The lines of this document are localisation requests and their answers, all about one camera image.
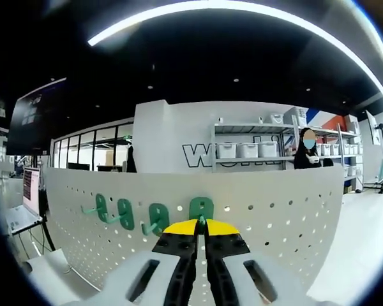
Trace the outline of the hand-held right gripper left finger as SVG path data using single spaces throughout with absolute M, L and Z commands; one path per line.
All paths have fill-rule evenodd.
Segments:
M 169 226 L 150 251 L 126 259 L 103 289 L 69 305 L 189 305 L 196 278 L 197 221 Z

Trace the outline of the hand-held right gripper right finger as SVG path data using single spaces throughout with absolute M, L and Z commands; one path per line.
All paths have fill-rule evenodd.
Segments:
M 207 279 L 216 305 L 309 305 L 301 283 L 271 258 L 251 252 L 230 224 L 206 221 Z

